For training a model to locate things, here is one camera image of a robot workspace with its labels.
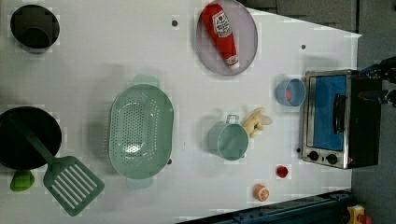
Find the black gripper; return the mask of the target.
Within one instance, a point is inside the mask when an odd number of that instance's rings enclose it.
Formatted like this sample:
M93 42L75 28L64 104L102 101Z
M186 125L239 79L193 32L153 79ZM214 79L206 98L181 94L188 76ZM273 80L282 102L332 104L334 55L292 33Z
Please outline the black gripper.
M388 81L389 83L395 84L395 68L396 57L393 56L381 61L380 63L376 63L362 69L359 72L359 78L371 81ZM391 104L392 106L395 106L396 102L395 90L361 91L358 96L363 100L376 102L381 105Z

